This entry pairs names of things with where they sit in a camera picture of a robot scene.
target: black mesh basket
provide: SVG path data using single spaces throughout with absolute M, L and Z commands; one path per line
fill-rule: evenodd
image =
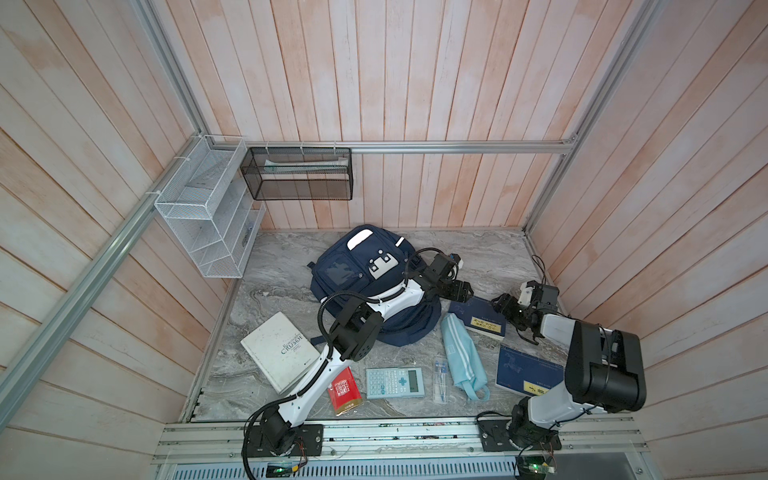
M 352 200 L 349 148 L 251 147 L 240 171 L 254 200 Z

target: white wire basket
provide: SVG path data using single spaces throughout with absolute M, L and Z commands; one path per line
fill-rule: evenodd
M 227 145 L 217 145 L 224 139 Z M 236 147 L 230 147 L 233 139 Z M 232 180 L 246 148 L 240 137 L 207 135 L 161 191 L 155 206 L 204 276 L 241 278 L 266 211 L 252 210 L 245 180 Z

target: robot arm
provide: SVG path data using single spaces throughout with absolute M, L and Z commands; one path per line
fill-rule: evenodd
M 645 376 L 640 340 L 632 333 L 562 316 L 558 289 L 523 283 L 519 299 L 504 294 L 494 308 L 533 340 L 547 338 L 568 349 L 564 381 L 544 395 L 525 398 L 512 411 L 508 432 L 520 449 L 539 442 L 559 444 L 558 430 L 585 413 L 639 410 L 645 403 Z
M 405 278 L 399 285 L 379 295 L 364 297 L 354 292 L 337 292 L 323 299 L 318 312 L 318 327 L 326 337 L 325 349 L 286 398 L 267 404 L 251 416 L 243 444 L 244 462 L 247 462 L 250 428 L 262 413 L 260 426 L 270 451 L 282 455 L 291 449 L 295 428 L 304 423 L 327 386 L 347 366 L 360 361 L 370 352 L 382 324 L 388 318 L 419 304 L 425 296 L 440 296 L 459 302 L 469 300 L 473 295 L 472 287 L 468 282 L 455 278 L 461 265 L 458 255 L 438 252 L 424 270 L 411 273 L 406 270 Z M 330 331 L 325 332 L 323 311 L 326 303 L 335 296 L 352 298 L 346 301 Z

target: wooden wall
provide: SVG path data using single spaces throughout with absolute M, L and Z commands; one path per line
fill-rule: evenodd
M 570 137 L 640 3 L 154 0 L 209 129 L 252 141 Z M 263 227 L 521 226 L 552 157 L 357 157 L 352 201 Z
M 665 478 L 768 475 L 767 25 L 671 2 L 531 234 L 572 315 L 642 338 Z
M 0 370 L 193 133 L 128 2 L 0 2 Z M 153 221 L 0 434 L 2 478 L 138 478 L 225 294 Z

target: wire basket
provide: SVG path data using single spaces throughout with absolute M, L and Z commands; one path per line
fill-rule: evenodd
M 200 137 L 161 191 L 155 207 L 164 218 L 212 220 L 245 153 L 241 137 Z
M 246 151 L 240 137 L 201 137 L 155 201 L 204 276 L 243 276 L 266 212 L 252 210 L 243 178 L 232 180 Z
M 251 147 L 240 171 L 254 200 L 352 200 L 349 148 Z

